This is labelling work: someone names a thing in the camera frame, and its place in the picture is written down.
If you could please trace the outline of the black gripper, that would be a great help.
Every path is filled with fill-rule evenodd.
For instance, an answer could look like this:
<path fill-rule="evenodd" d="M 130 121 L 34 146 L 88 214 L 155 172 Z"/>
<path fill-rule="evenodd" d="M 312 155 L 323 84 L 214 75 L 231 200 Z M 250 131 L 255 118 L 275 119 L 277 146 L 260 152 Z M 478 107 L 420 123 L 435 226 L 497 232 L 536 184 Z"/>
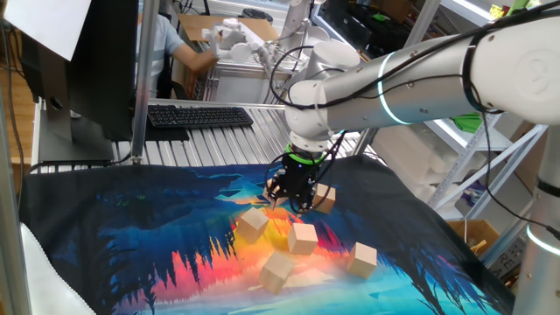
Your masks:
<path fill-rule="evenodd" d="M 271 209 L 284 203 L 285 197 L 288 197 L 295 214 L 309 213 L 313 208 L 314 184 L 320 165 L 319 159 L 303 160 L 297 155 L 284 155 L 284 173 L 278 176 L 278 183 L 271 178 L 265 185 L 265 199 L 270 203 Z"/>

